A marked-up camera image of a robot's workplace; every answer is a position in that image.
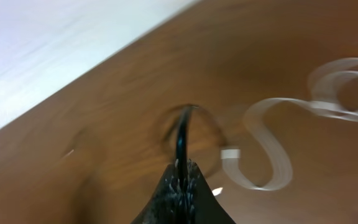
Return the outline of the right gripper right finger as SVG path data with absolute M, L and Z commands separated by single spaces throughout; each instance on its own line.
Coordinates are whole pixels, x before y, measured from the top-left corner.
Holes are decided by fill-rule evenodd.
M 235 224 L 212 193 L 197 163 L 188 160 L 186 219 L 191 224 Z

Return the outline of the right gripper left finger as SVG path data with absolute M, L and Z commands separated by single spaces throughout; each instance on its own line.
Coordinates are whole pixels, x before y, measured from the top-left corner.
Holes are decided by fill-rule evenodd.
M 131 224 L 177 224 L 184 220 L 183 194 L 173 164 L 169 164 L 147 205 Z

